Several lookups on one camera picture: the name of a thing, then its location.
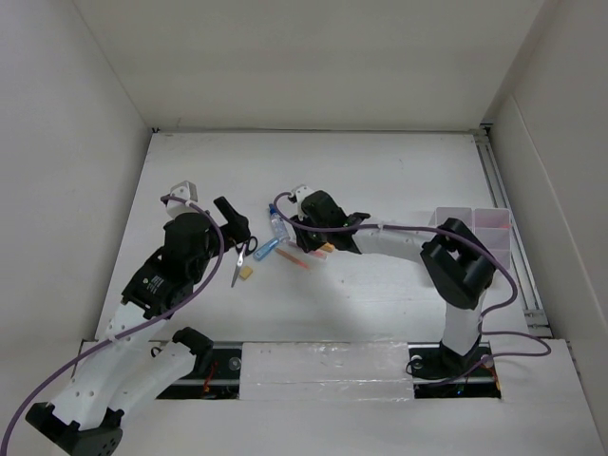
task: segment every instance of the small yellow block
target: small yellow block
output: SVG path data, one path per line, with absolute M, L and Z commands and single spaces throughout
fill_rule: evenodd
M 240 273 L 238 273 L 238 276 L 240 278 L 242 278 L 243 280 L 247 280 L 249 278 L 249 276 L 253 273 L 254 273 L 253 269 L 251 269 L 249 266 L 245 266 L 243 269 L 240 270 Z
M 319 249 L 330 254 L 331 252 L 333 252 L 334 247 L 329 242 L 326 242 L 321 247 L 319 247 Z

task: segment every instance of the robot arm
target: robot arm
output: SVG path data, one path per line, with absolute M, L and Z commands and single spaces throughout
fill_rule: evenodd
M 183 200 L 196 200 L 196 189 L 184 182 L 171 190 Z M 220 227 L 224 250 L 247 240 L 248 220 L 221 197 L 214 201 L 228 223 Z M 121 441 L 121 425 L 173 382 L 188 374 L 199 359 L 211 361 L 213 342 L 186 328 L 163 352 L 132 374 L 148 340 L 165 324 L 154 324 L 116 339 L 120 333 L 158 318 L 194 292 L 209 260 L 219 254 L 219 237 L 209 219 L 183 204 L 168 201 L 174 219 L 164 225 L 164 244 L 133 275 L 123 300 L 109 322 L 109 346 L 91 354 L 67 387 L 48 403 L 34 404 L 26 420 L 72 456 L 109 456 Z
M 342 232 L 312 232 L 294 227 L 297 245 L 305 252 L 329 242 L 338 250 L 355 254 L 380 254 L 423 263 L 440 296 L 446 301 L 446 328 L 435 359 L 438 377 L 460 374 L 480 342 L 479 321 L 485 290 L 490 286 L 496 268 L 482 255 L 462 242 L 443 235 L 420 231 L 384 229 L 389 223 L 369 214 L 349 216 L 332 197 L 302 185 L 290 195 L 297 204 L 292 221 L 306 227 L 331 229 L 365 224 L 366 229 Z M 455 218 L 439 228 L 485 248 Z

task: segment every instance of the scissors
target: scissors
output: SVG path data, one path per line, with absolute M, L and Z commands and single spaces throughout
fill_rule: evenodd
M 237 267 L 235 268 L 235 273 L 232 276 L 232 285 L 230 288 L 235 288 L 235 283 L 237 283 L 238 275 L 240 274 L 240 269 L 243 267 L 243 261 L 245 257 L 248 257 L 250 254 L 255 252 L 257 249 L 257 237 L 251 236 L 246 241 L 244 241 L 240 246 L 235 244 L 235 250 L 238 253 L 237 259 Z

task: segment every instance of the scissors blade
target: scissors blade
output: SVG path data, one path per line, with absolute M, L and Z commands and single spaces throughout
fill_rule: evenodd
M 237 267 L 235 268 L 235 273 L 232 276 L 232 284 L 230 285 L 230 288 L 235 288 L 235 283 L 237 283 L 237 279 L 238 279 L 238 275 L 240 274 L 240 268 L 242 268 L 243 266 L 243 254 L 244 254 L 245 250 L 241 250 L 240 253 L 238 254 L 238 259 L 237 259 Z

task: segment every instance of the black scissors handle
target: black scissors handle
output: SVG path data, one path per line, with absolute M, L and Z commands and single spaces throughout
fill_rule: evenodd
M 257 250 L 257 237 L 251 236 L 245 242 L 235 245 L 235 250 L 240 254 L 241 250 L 245 249 L 244 255 L 248 257 Z

